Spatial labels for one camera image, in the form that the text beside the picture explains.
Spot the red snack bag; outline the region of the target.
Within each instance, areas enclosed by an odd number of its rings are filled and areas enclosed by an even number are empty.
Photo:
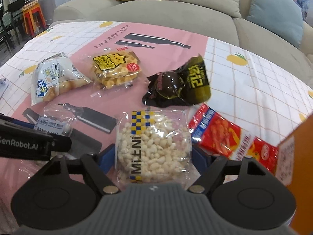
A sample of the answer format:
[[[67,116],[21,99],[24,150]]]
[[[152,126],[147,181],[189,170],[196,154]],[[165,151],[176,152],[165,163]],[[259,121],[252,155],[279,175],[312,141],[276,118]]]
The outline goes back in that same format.
[[[228,121],[206,104],[201,104],[189,122],[192,143],[207,152],[230,160],[254,158],[274,173],[278,148],[258,138],[252,132]]]

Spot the puffed rice snack bag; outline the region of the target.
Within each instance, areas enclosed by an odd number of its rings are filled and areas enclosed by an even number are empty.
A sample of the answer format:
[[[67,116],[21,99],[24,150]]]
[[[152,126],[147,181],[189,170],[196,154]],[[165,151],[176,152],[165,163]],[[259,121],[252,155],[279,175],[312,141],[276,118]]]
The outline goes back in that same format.
[[[183,110],[134,110],[117,120],[115,174],[129,183],[191,181],[192,141]]]

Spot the white blue snack bag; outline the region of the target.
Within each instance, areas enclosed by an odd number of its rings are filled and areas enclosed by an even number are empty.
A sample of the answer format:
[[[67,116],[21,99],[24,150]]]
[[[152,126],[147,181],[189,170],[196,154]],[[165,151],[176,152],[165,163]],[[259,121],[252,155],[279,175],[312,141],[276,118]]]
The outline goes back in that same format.
[[[73,65],[64,52],[54,54],[41,61],[32,74],[31,105],[51,101],[89,83],[91,80]]]

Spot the black yellow snack bag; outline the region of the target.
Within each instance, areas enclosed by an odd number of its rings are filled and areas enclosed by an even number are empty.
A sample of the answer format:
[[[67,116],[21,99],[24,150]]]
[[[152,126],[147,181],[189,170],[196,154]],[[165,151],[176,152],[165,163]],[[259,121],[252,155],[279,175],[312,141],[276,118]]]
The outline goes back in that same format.
[[[211,98],[210,82],[201,55],[190,58],[176,70],[151,75],[148,80],[148,91],[142,98],[147,106],[192,106]]]

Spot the yellow label cracker bag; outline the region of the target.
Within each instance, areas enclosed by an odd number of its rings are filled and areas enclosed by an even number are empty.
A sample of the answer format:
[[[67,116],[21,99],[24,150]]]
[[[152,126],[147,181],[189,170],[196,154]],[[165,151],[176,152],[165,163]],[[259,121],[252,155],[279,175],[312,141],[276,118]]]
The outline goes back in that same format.
[[[83,58],[92,80],[92,96],[133,86],[143,74],[141,61],[127,47],[107,48]]]

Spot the clear small snack packet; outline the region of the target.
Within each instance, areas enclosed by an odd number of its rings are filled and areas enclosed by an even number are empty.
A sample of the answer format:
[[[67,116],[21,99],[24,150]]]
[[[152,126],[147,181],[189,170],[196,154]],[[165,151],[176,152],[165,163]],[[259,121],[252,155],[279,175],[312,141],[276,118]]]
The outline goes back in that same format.
[[[75,115],[57,104],[48,104],[37,119],[34,130],[70,137]]]

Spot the white object at edge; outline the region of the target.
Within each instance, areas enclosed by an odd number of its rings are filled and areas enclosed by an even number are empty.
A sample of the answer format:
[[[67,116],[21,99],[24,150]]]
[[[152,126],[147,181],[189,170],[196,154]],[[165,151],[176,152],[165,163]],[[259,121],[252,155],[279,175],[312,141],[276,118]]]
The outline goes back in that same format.
[[[6,78],[0,79],[0,98],[2,98],[9,84],[10,84],[9,81]]]

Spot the pink white tablecloth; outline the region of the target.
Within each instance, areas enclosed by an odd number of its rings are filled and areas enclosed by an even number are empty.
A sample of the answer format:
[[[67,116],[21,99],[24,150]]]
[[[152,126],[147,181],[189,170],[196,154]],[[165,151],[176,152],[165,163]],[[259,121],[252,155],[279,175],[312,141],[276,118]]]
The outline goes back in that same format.
[[[278,65],[240,47],[199,34],[129,22],[75,22],[35,37],[1,67],[8,82],[1,113],[29,122],[32,139],[1,134],[1,210],[16,234],[308,234],[312,232],[312,88]],[[87,216],[58,228],[73,211],[48,218],[66,184],[62,148],[49,136],[72,128],[114,160],[97,179],[122,189]],[[210,169],[240,163],[213,193],[194,189],[192,147],[216,159]],[[270,184],[291,195],[268,213],[238,214],[232,187],[254,163]],[[44,171],[56,167],[51,177]]]

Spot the orange storage box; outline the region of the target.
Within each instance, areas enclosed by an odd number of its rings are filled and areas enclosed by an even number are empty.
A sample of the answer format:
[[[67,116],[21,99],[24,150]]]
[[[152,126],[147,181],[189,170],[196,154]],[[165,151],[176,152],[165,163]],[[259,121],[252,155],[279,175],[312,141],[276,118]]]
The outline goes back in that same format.
[[[291,227],[312,234],[312,116],[278,145],[275,177],[294,195],[297,209]]]

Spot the red yellow stools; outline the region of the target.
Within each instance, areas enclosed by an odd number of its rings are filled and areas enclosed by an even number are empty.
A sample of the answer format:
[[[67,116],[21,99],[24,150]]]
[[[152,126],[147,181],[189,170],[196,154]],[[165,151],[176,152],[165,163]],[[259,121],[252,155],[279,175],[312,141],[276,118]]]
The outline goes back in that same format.
[[[22,7],[25,32],[32,38],[47,29],[46,20],[39,1],[34,0]]]

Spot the black chair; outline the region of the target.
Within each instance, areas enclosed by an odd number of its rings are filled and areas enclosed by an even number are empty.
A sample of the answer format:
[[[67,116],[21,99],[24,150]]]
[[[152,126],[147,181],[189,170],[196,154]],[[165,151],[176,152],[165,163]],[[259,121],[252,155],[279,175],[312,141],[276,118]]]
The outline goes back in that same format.
[[[26,0],[16,0],[9,3],[7,10],[4,10],[3,5],[1,5],[1,42],[5,43],[8,52],[11,54],[11,50],[15,48],[13,41],[11,40],[11,31],[14,31],[17,44],[20,45],[21,39],[26,38],[26,33],[22,22],[22,8],[25,5]]]

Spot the beige sofa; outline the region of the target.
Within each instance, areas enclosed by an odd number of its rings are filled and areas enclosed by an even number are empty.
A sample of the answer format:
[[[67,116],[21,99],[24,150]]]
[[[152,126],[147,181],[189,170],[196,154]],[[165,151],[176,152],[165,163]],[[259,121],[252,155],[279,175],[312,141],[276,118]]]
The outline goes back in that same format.
[[[253,52],[312,86],[312,27],[303,24],[300,47],[247,20],[252,0],[239,0],[241,18],[208,7],[171,0],[71,0],[56,7],[54,23],[125,21],[199,33]]]

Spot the light blue cushion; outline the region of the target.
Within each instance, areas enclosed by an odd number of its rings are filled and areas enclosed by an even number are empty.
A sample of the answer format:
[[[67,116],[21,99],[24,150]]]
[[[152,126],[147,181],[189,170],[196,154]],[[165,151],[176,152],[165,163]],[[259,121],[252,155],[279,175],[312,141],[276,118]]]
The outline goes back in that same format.
[[[247,20],[300,48],[303,36],[301,8],[292,0],[252,0]]]

